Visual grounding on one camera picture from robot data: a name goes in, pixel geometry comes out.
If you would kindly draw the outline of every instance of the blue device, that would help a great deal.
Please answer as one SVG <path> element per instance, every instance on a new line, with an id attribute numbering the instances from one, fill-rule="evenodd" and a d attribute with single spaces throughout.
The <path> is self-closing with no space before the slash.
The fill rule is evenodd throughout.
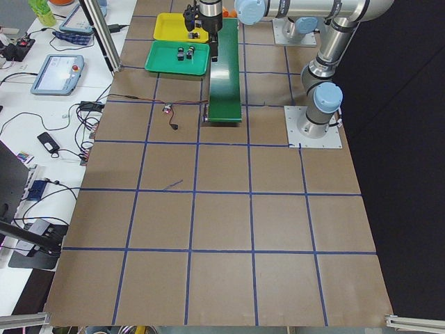
<path id="1" fill-rule="evenodd" d="M 39 201 L 43 197 L 43 192 L 45 191 L 45 187 L 47 186 L 46 181 L 36 180 L 34 181 L 32 187 L 28 190 L 27 200 Z"/>
<path id="2" fill-rule="evenodd" d="M 74 90 L 85 65 L 75 54 L 50 54 L 31 87 L 34 95 L 69 95 Z"/>

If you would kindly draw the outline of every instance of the small object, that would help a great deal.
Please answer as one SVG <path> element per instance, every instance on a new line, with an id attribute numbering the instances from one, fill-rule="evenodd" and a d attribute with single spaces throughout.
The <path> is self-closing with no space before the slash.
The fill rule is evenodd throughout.
<path id="1" fill-rule="evenodd" d="M 163 108 L 162 111 L 164 113 L 170 113 L 172 111 L 172 105 L 171 104 L 166 104 Z"/>
<path id="2" fill-rule="evenodd" d="M 200 37 L 200 33 L 188 33 L 188 39 L 189 40 L 194 40 L 196 38 Z"/>
<path id="3" fill-rule="evenodd" d="M 109 24 L 108 29 L 110 30 L 110 33 L 118 33 L 126 26 L 128 26 L 128 24 Z"/>
<path id="4" fill-rule="evenodd" d="M 51 154 L 57 153 L 57 151 L 60 150 L 60 146 L 55 142 L 53 137 L 51 137 L 48 132 L 39 134 L 37 136 L 37 139 L 39 140 L 39 142 L 42 143 L 44 148 L 46 148 L 47 151 Z"/>
<path id="5" fill-rule="evenodd" d="M 71 94 L 81 76 L 83 64 L 83 57 L 80 55 L 48 55 L 35 78 L 31 93 L 34 95 Z"/>
<path id="6" fill-rule="evenodd" d="M 34 159 L 34 156 L 32 154 L 20 151 L 17 154 L 17 158 L 23 162 L 24 164 L 27 164 L 28 162 L 30 162 L 32 159 Z"/>
<path id="7" fill-rule="evenodd" d="M 178 47 L 178 54 L 177 54 L 178 61 L 184 60 L 184 48 Z"/>
<path id="8" fill-rule="evenodd" d="M 81 101 L 79 103 L 80 111 L 88 111 L 93 112 L 96 111 L 98 113 L 102 112 L 102 109 L 105 107 L 105 104 L 102 102 L 89 102 L 89 101 Z"/>
<path id="9" fill-rule="evenodd" d="M 36 180 L 34 181 L 31 188 L 28 190 L 27 200 L 39 201 L 43 197 L 43 192 L 45 191 L 45 187 L 47 186 L 47 181 L 44 180 Z"/>
<path id="10" fill-rule="evenodd" d="M 56 18 L 48 6 L 47 0 L 28 0 L 28 4 L 37 15 L 40 23 L 44 26 L 53 26 L 56 24 Z"/>
<path id="11" fill-rule="evenodd" d="M 194 53 L 195 53 L 195 47 L 189 47 L 186 55 L 187 59 L 192 59 Z"/>
<path id="12" fill-rule="evenodd" d="M 31 47 L 34 45 L 35 40 L 29 38 L 27 35 L 21 37 L 14 44 L 10 43 L 5 49 L 2 50 L 3 57 L 7 61 L 23 61 L 25 56 L 28 54 Z"/>

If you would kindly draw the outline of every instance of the white desk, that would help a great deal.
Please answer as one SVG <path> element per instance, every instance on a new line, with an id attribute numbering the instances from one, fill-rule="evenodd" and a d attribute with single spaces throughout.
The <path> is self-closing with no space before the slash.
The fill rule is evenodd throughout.
<path id="1" fill-rule="evenodd" d="M 67 15 L 74 5 L 75 3 L 70 6 L 59 7 L 50 4 L 53 12 L 59 15 Z M 129 24 L 135 5 L 136 0 L 108 0 L 107 24 Z M 41 23 L 35 20 L 28 32 L 37 31 L 41 28 L 43 28 Z M 127 31 L 128 28 L 123 28 L 121 32 L 112 35 L 119 54 L 122 51 Z M 45 125 L 50 129 L 63 127 L 67 124 L 66 115 L 70 106 L 79 103 L 81 100 L 95 101 L 112 82 L 113 78 L 108 71 L 97 41 L 95 41 L 93 47 L 87 49 L 57 52 L 49 45 L 49 41 L 53 38 L 51 32 L 51 30 L 47 30 L 34 33 L 31 37 L 35 38 L 35 44 L 24 62 L 15 63 L 11 68 L 0 71 L 0 80 L 16 72 L 38 72 L 48 54 L 81 54 L 85 58 L 86 66 L 77 87 L 67 97 L 37 96 L 29 92 L 35 77 L 10 78 L 0 86 L 0 105 L 3 106 L 3 111 L 0 113 L 0 127 L 4 122 L 24 111 L 41 115 Z M 57 48 L 78 47 L 61 40 L 55 40 L 54 45 Z M 75 108 L 73 108 L 70 126 L 64 130 L 50 132 L 50 134 L 61 148 L 78 152 L 79 150 L 74 142 L 74 133 L 78 126 L 79 121 L 75 115 Z M 52 159 L 36 138 L 38 134 L 45 131 L 38 117 L 23 115 L 6 126 L 3 134 L 0 135 L 0 139 L 14 153 L 23 150 L 32 154 L 34 156 L 32 162 L 42 166 L 39 173 L 40 177 L 60 180 L 69 187 L 80 186 L 85 168 L 79 165 L 77 157 L 68 152 L 61 152 L 59 159 Z M 45 193 L 52 193 L 59 189 L 59 186 L 49 184 Z M 69 191 L 63 191 L 36 205 L 28 216 L 55 216 L 70 222 L 74 204 L 75 200 L 72 194 Z M 18 216 L 21 216 L 20 214 L 23 214 L 29 205 L 29 203 L 25 203 L 20 208 Z M 6 238 L 5 245 L 14 246 L 15 240 Z M 30 269 L 8 268 L 11 253 L 11 250 L 6 249 L 0 251 L 0 316 L 11 315 L 31 274 Z"/>

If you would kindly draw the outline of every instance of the metal base plate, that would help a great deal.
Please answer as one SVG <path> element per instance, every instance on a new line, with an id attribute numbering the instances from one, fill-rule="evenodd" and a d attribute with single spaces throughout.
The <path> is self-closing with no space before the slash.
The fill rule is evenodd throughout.
<path id="1" fill-rule="evenodd" d="M 287 140 L 290 148 L 342 148 L 339 129 L 330 127 L 327 134 L 320 139 L 307 138 L 297 129 L 297 119 L 306 112 L 306 106 L 284 106 L 286 116 Z"/>
<path id="2" fill-rule="evenodd" d="M 316 47 L 317 41 L 314 33 L 308 33 L 302 40 L 290 40 L 283 35 L 283 26 L 287 23 L 287 17 L 282 19 L 273 19 L 273 35 L 275 44 L 290 45 L 295 47 Z"/>

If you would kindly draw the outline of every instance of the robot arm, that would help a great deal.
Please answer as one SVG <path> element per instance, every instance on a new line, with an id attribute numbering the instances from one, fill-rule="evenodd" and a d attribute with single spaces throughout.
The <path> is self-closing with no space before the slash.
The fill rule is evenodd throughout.
<path id="1" fill-rule="evenodd" d="M 218 60 L 218 32 L 223 27 L 222 0 L 197 0 L 184 11 L 184 22 L 188 31 L 195 28 L 195 21 L 200 20 L 202 28 L 209 33 L 211 61 Z"/>
<path id="2" fill-rule="evenodd" d="M 262 17 L 324 17 L 329 26 L 321 36 L 316 58 L 301 72 L 309 106 L 297 121 L 299 131 L 310 138 L 327 133 L 333 113 L 343 99 L 331 80 L 360 21 L 385 13 L 394 0 L 235 0 L 239 20 L 255 24 Z"/>
<path id="3" fill-rule="evenodd" d="M 255 24 L 262 17 L 324 17 L 330 21 L 317 57 L 308 64 L 313 77 L 329 81 L 360 21 L 385 13 L 394 0 L 235 0 L 239 20 Z M 305 82 L 305 88 L 314 82 Z"/>
<path id="4" fill-rule="evenodd" d="M 235 0 L 244 24 L 262 17 L 345 17 L 351 22 L 369 21 L 385 13 L 394 0 Z"/>

